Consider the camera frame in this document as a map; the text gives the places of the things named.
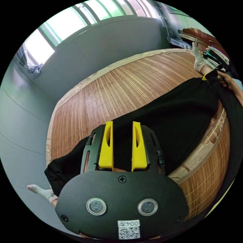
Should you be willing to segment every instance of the white wall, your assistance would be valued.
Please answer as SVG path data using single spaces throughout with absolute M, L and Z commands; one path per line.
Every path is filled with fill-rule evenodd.
M 213 36 L 212 33 L 209 32 L 202 24 L 200 24 L 195 19 L 191 18 L 188 14 L 181 11 L 180 12 L 173 11 L 169 8 L 170 7 L 169 5 L 166 5 L 164 3 L 160 3 L 160 5 L 164 8 L 165 17 L 173 27 L 173 30 L 178 37 L 180 37 L 178 30 L 183 30 L 187 28 L 199 29 L 202 32 L 205 32 Z
M 48 189 L 46 136 L 56 102 L 11 63 L 0 86 L 0 158 L 6 175 L 26 206 L 42 221 L 69 232 L 54 207 L 30 192 L 28 184 Z
M 146 51 L 169 48 L 160 20 L 110 19 L 75 35 L 47 60 L 36 85 L 56 101 L 98 70 Z

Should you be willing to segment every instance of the black pants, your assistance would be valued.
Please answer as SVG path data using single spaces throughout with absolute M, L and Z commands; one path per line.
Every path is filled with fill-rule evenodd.
M 198 145 L 217 108 L 217 91 L 201 78 L 192 78 L 142 108 L 115 119 L 114 167 L 131 170 L 132 122 L 136 121 L 154 130 L 165 155 L 166 174 L 170 174 Z M 55 195 L 59 196 L 63 186 L 80 174 L 87 139 L 82 139 L 66 156 L 53 160 L 45 170 Z

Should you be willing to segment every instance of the bamboo mat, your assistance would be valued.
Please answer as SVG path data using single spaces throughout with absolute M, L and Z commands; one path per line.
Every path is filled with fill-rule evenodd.
M 134 61 L 130 58 L 125 65 L 113 69 L 107 67 L 102 71 L 104 75 L 94 79 L 95 73 L 68 92 L 55 108 L 49 126 L 47 164 L 69 153 L 106 121 L 148 104 L 190 78 L 202 77 L 194 70 L 195 58 L 188 51 L 162 51 Z M 207 208 L 218 193 L 228 165 L 229 137 L 228 119 L 219 102 L 201 143 L 169 175 L 185 194 L 189 205 L 187 220 Z
M 134 111 L 184 81 L 201 77 L 188 53 L 159 54 L 118 67 L 71 97 L 56 112 L 51 158 L 69 153 L 106 121 Z

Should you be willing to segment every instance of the hand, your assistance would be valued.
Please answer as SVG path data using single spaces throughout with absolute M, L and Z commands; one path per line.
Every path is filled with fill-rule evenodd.
M 228 87 L 230 90 L 235 91 L 237 84 L 232 79 L 232 77 L 230 75 L 228 75 L 227 73 L 222 73 L 220 71 L 217 71 L 217 73 L 218 73 L 218 78 L 219 78 L 220 83 L 225 88 Z

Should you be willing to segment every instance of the white sock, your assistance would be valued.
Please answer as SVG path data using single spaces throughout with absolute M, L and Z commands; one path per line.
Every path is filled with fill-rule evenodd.
M 192 43 L 192 51 L 193 55 L 195 56 L 194 69 L 200 73 L 202 67 L 204 67 L 207 64 L 205 63 L 202 55 L 200 54 L 195 42 Z
M 48 200 L 50 203 L 52 203 L 54 200 L 58 199 L 58 197 L 55 194 L 53 194 L 52 189 L 44 190 L 37 185 L 28 185 L 27 188 L 30 191 L 41 195 L 43 198 Z

